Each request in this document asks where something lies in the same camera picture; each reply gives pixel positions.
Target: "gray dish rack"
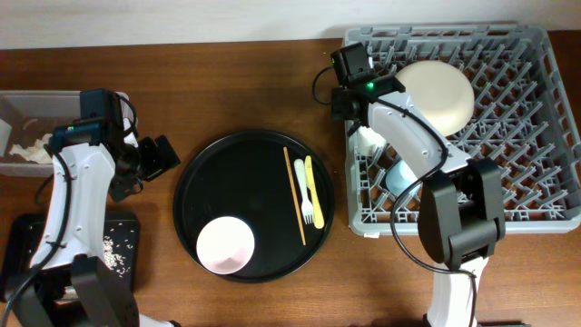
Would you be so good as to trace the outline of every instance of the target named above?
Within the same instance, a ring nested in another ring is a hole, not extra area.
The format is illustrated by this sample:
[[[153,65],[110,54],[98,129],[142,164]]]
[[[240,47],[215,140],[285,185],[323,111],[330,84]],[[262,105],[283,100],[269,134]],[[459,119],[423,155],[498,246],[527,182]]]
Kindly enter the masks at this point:
[[[475,113],[448,139],[502,169],[508,233],[566,233],[581,223],[581,141],[545,30],[526,25],[387,26],[350,29],[344,45],[361,42],[381,74],[419,60],[454,65],[472,83]],[[345,131],[350,128],[347,122]],[[389,147],[358,153],[346,137],[351,230],[390,235],[395,196],[383,180],[398,155]],[[460,195],[459,202],[466,201]],[[398,211],[401,234],[418,233],[419,195]]]

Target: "wooden stick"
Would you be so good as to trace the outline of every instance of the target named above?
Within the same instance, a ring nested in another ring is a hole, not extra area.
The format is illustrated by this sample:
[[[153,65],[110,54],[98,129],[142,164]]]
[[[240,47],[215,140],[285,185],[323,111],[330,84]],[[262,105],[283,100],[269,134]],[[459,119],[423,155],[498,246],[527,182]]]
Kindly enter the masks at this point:
[[[289,171],[290,189],[292,190],[292,200],[294,200],[294,210],[297,212],[297,220],[299,221],[300,238],[302,245],[307,245],[305,242],[305,232],[302,231],[302,221],[300,220],[299,200],[297,200],[297,191],[294,188],[294,179],[292,179],[291,161],[289,160],[289,151],[284,147],[284,160],[287,162],[287,171]]]

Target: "brown wooden surface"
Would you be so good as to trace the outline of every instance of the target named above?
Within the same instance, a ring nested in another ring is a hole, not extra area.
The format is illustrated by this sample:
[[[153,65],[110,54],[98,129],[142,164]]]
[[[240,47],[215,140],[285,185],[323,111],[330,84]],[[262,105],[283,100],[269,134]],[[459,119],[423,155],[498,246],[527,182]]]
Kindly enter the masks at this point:
[[[580,32],[552,33],[569,101],[581,117]],[[183,164],[121,205],[142,224],[135,297],[141,312],[183,326],[395,326],[419,320],[432,275],[410,262],[390,237],[363,239],[347,225],[342,124],[310,98],[313,76],[340,40],[213,45],[147,45],[0,52],[0,88],[86,90],[131,96],[141,135],[166,134]],[[321,90],[332,85],[321,80]],[[321,91],[321,96],[328,95]],[[336,188],[330,237],[294,274],[239,284],[206,273],[182,248],[172,198],[185,164],[217,137],[245,128],[295,136],[323,159]],[[41,179],[0,176],[0,253],[11,222],[33,205]],[[422,253],[417,237],[405,237]],[[480,284],[478,320],[534,326],[581,322],[581,229],[509,235]]]

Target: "gray bin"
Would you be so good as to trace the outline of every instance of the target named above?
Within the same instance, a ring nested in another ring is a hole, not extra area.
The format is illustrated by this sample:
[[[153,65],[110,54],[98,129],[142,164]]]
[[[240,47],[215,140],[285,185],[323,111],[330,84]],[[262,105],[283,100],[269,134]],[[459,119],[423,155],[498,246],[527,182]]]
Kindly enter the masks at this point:
[[[35,162],[11,162],[8,155],[15,134],[25,134],[41,124],[43,130],[33,137],[40,139],[44,133],[51,133],[60,124],[69,124],[80,117],[80,91],[0,91],[0,173],[7,176],[47,177],[53,173],[51,164]],[[127,99],[125,93],[118,95]],[[133,120],[133,113],[126,103],[122,103],[123,117]],[[32,144],[21,144],[24,148]]]
[[[387,26],[350,29],[344,45],[368,48],[383,74],[419,60],[439,60],[465,73],[475,114],[448,139],[503,169],[508,233],[566,233],[581,223],[577,178],[581,142],[545,30],[526,25]],[[349,122],[345,131],[350,128]],[[395,196],[381,183],[398,159],[388,146],[373,156],[346,140],[350,228],[358,235],[391,234]],[[463,195],[459,202],[466,201]],[[398,211],[401,234],[417,234],[419,196]]]

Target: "plastic fork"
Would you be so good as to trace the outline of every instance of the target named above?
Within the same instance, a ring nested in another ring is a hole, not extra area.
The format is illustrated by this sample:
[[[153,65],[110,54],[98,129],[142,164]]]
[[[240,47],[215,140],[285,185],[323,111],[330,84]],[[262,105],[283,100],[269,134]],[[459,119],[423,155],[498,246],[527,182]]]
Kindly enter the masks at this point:
[[[300,197],[302,204],[300,210],[302,211],[302,220],[305,223],[313,223],[313,207],[307,195],[307,175],[305,174],[305,163],[301,159],[294,161],[294,173],[297,174],[299,180]]]

